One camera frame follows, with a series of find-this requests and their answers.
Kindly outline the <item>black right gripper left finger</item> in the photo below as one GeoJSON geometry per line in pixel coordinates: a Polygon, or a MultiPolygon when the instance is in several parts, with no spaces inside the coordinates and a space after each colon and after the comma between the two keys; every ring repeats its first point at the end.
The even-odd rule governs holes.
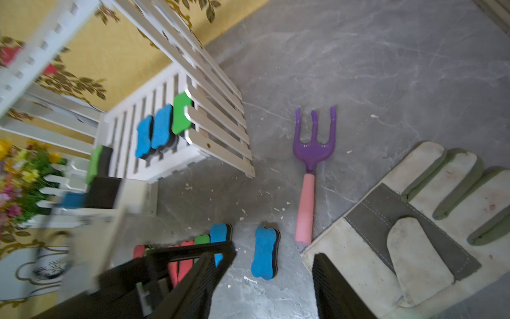
{"type": "Polygon", "coordinates": [[[220,252],[223,259],[215,263],[217,252],[150,252],[148,273],[150,284],[159,284],[172,262],[198,260],[177,286],[166,295],[158,287],[151,288],[153,306],[149,318],[208,318],[212,297],[228,268],[235,259],[235,252],[220,252]]]}

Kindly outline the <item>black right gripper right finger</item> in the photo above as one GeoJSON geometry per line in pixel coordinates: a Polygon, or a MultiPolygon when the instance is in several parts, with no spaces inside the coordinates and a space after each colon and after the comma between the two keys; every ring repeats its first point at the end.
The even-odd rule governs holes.
{"type": "Polygon", "coordinates": [[[312,277],[319,318],[376,318],[326,254],[314,256],[312,277]]]}

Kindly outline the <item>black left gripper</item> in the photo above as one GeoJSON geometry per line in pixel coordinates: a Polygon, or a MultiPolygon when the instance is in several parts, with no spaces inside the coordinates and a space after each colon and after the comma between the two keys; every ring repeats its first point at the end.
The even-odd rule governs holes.
{"type": "MultiPolygon", "coordinates": [[[[235,252],[232,241],[193,245],[187,247],[168,247],[150,252],[217,252],[215,263],[223,259],[220,252],[235,252]]],[[[98,277],[99,289],[94,293],[83,292],[38,314],[38,318],[145,318],[143,303],[138,287],[146,288],[146,300],[151,307],[151,288],[158,287],[166,295],[173,287],[169,272],[159,281],[150,284],[148,273],[148,255],[133,259],[112,268],[98,277]]]]}

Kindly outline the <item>red eraser top shelf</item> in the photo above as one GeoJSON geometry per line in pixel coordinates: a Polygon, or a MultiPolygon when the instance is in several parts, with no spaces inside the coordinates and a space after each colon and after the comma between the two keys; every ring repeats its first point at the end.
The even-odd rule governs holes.
{"type": "Polygon", "coordinates": [[[143,258],[146,253],[145,245],[137,245],[134,247],[133,259],[143,258]]]}
{"type": "MultiPolygon", "coordinates": [[[[195,244],[194,241],[184,241],[181,244],[181,247],[193,246],[195,244]]],[[[180,283],[187,275],[187,273],[191,270],[194,265],[193,259],[186,259],[179,262],[179,271],[178,271],[178,282],[180,283]]]]}

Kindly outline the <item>green eraser top shelf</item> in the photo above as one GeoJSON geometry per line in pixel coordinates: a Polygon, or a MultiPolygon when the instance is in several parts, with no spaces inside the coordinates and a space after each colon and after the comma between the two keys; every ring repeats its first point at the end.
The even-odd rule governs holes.
{"type": "Polygon", "coordinates": [[[194,239],[194,244],[195,245],[206,245],[206,244],[209,244],[210,242],[211,242],[211,238],[210,238],[209,234],[198,235],[194,239]]]}

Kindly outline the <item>blue eraser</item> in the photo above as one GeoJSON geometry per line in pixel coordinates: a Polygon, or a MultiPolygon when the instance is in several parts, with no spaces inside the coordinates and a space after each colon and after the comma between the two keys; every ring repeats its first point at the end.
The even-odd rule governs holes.
{"type": "Polygon", "coordinates": [[[151,139],[151,148],[154,150],[170,148],[176,141],[175,134],[171,128],[173,123],[172,111],[173,106],[167,104],[155,115],[151,139]]]}
{"type": "Polygon", "coordinates": [[[211,227],[210,242],[222,243],[231,240],[232,225],[228,223],[219,223],[211,227]]]}
{"type": "Polygon", "coordinates": [[[280,233],[274,228],[258,227],[255,232],[255,250],[251,266],[256,278],[271,280],[277,273],[277,254],[280,233]]]}
{"type": "Polygon", "coordinates": [[[152,115],[146,116],[137,127],[137,147],[135,156],[138,159],[146,160],[153,153],[154,149],[151,147],[151,139],[154,128],[154,117],[152,115]]]}

